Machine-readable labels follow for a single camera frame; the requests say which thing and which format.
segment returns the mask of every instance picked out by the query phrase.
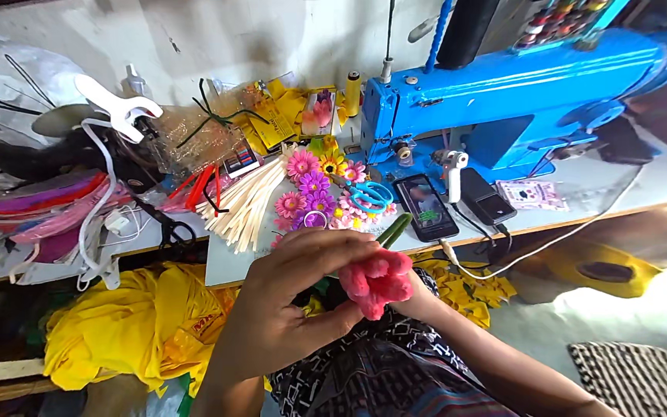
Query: white table surface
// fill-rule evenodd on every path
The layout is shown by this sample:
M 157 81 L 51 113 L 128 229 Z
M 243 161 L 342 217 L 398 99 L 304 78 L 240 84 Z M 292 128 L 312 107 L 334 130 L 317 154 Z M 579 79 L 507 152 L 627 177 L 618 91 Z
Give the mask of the white table surface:
M 657 206 L 667 205 L 667 145 L 658 138 L 655 138 L 647 130 L 640 127 L 636 127 L 636 129 L 637 133 L 644 140 L 658 147 L 662 151 L 662 155 L 657 156 L 651 163 L 644 167 L 637 184 L 610 215 L 614 213 L 641 212 Z M 356 135 L 358 134 L 358 129 L 352 132 L 351 129 L 345 126 L 342 135 L 346 135 L 346 138 L 339 138 L 339 143 L 342 144 L 342 147 L 345 146 L 344 143 L 349 142 L 350 139 L 347 134 L 350 132 Z M 576 159 L 559 161 L 554 164 L 557 170 L 551 175 L 540 177 L 540 179 L 556 182 L 558 191 L 562 197 L 567 199 L 571 210 L 569 212 L 519 210 L 519 213 L 514 218 L 504 223 L 513 234 L 578 223 L 600 213 L 613 202 L 616 195 L 628 184 L 638 169 L 635 166 L 605 163 L 598 157 L 595 151 Z M 276 218 L 273 203 L 283 192 L 292 191 L 293 189 L 294 185 L 285 181 L 273 193 L 270 203 L 267 206 L 267 213 L 262 220 L 262 228 L 259 232 L 259 247 L 256 252 L 249 249 L 244 253 L 235 254 L 234 246 L 227 246 L 226 242 L 216 235 L 210 235 L 208 267 L 205 277 L 206 285 L 224 285 L 243 280 L 251 262 L 271 251 L 270 244 L 274 241 L 275 234 L 273 232 L 276 231 L 276 227 L 272 223 Z M 138 212 L 138 214 L 140 223 L 142 224 L 146 219 L 149 219 L 146 213 Z M 203 227 L 205 222 L 198 214 L 169 214 L 169 216 L 175 220 L 188 223 L 195 230 L 197 237 L 209 235 Z M 382 223 L 374 226 L 368 232 L 378 234 L 387 228 L 396 217 L 387 217 Z M 450 239 L 453 245 L 466 244 L 482 238 L 482 234 L 473 229 L 462 218 L 454 214 L 453 217 L 455 217 L 460 228 L 460 233 Z M 114 234 L 107 234 L 106 243 L 120 240 Z M 153 249 L 160 242 L 161 226 L 158 222 L 150 219 L 145 229 L 141 232 L 139 239 L 119 245 L 106 246 L 102 250 L 102 259 L 105 256 L 119 257 L 137 251 Z M 413 252 L 432 246 L 433 243 L 419 241 L 409 226 L 392 249 Z M 0 266 L 0 277 L 5 277 L 13 265 L 23 261 L 30 253 L 31 246 L 29 248 L 22 246 L 20 249 L 20 252 L 14 252 L 9 256 L 5 265 Z M 56 278 L 57 275 L 62 277 L 78 275 L 81 265 L 38 264 L 37 268 L 39 268 L 39 275 L 43 275 L 43 280 L 50 280 Z

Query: scissors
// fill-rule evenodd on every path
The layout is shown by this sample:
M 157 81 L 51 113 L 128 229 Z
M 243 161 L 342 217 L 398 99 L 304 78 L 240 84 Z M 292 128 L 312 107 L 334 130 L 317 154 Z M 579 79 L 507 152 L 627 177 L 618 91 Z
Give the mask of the scissors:
M 190 225 L 184 222 L 172 220 L 166 214 L 156 210 L 153 205 L 144 203 L 143 200 L 139 199 L 132 192 L 130 193 L 130 196 L 133 197 L 133 200 L 135 200 L 135 203 L 138 205 L 138 207 L 143 209 L 144 212 L 148 213 L 151 215 L 151 217 L 156 219 L 156 221 L 161 223 L 161 243 L 159 244 L 159 249 L 172 248 L 176 251 L 177 254 L 180 254 L 181 252 L 190 249 L 190 247 L 192 247 L 192 245 L 194 245 L 194 243 L 197 241 L 197 235 L 195 234 L 194 230 L 192 230 Z M 183 239 L 176 232 L 178 228 L 187 229 L 190 232 L 191 238 L 189 241 Z
M 363 212 L 380 214 L 384 212 L 390 203 L 393 203 L 393 194 L 382 184 L 375 183 L 374 181 L 352 183 L 339 175 L 331 175 L 331 179 L 336 185 L 351 193 L 351 203 Z M 357 199 L 378 205 L 379 207 L 365 207 Z

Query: black scissors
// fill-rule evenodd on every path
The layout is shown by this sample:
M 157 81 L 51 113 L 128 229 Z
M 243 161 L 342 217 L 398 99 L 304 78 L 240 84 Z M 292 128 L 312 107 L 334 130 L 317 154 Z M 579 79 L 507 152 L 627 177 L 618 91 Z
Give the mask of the black scissors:
M 135 200 L 135 203 L 138 205 L 138 207 L 143 209 L 144 212 L 150 214 L 151 217 L 161 223 L 161 243 L 159 244 L 159 249 L 172 249 L 177 254 L 181 254 L 184 251 L 190 249 L 192 245 L 197 242 L 197 235 L 189 224 L 172 220 L 166 214 L 156 210 L 153 205 L 144 203 L 143 200 L 139 199 L 132 192 L 130 193 L 130 196 L 133 197 L 133 200 Z M 187 229 L 187 231 L 190 232 L 191 238 L 189 241 L 183 239 L 176 232 L 178 228 Z

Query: black and white patterned fabric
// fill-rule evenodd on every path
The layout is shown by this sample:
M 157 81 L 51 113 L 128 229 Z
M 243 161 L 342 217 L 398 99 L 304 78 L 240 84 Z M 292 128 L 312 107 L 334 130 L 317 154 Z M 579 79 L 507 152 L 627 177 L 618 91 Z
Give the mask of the black and white patterned fabric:
M 568 346 L 583 387 L 628 417 L 667 417 L 667 350 L 641 344 Z
M 421 268 L 413 270 L 431 289 L 431 292 L 435 295 L 439 294 L 437 284 L 426 271 Z M 272 397 L 279 404 L 282 415 L 295 417 L 306 415 L 308 408 L 320 392 L 334 359 L 358 341 L 367 339 L 388 342 L 410 353 L 439 358 L 462 373 L 468 370 L 433 327 L 405 317 L 390 307 L 385 307 L 384 315 L 380 320 L 362 320 L 347 336 L 267 376 L 272 385 Z

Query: white wall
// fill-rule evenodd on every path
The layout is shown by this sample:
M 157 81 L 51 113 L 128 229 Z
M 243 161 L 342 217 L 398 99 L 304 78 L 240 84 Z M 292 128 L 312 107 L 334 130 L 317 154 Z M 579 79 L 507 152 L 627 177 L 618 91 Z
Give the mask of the white wall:
M 432 35 L 415 44 L 406 38 L 439 13 L 441 3 L 398 0 L 394 69 L 424 64 Z M 513 4 L 496 17 L 516 10 Z M 65 55 L 113 90 L 132 62 L 156 101 L 187 104 L 198 94 L 200 77 L 238 83 L 295 71 L 308 85 L 343 86 L 348 71 L 379 75 L 388 5 L 388 0 L 50 0 L 0 9 L 0 35 Z

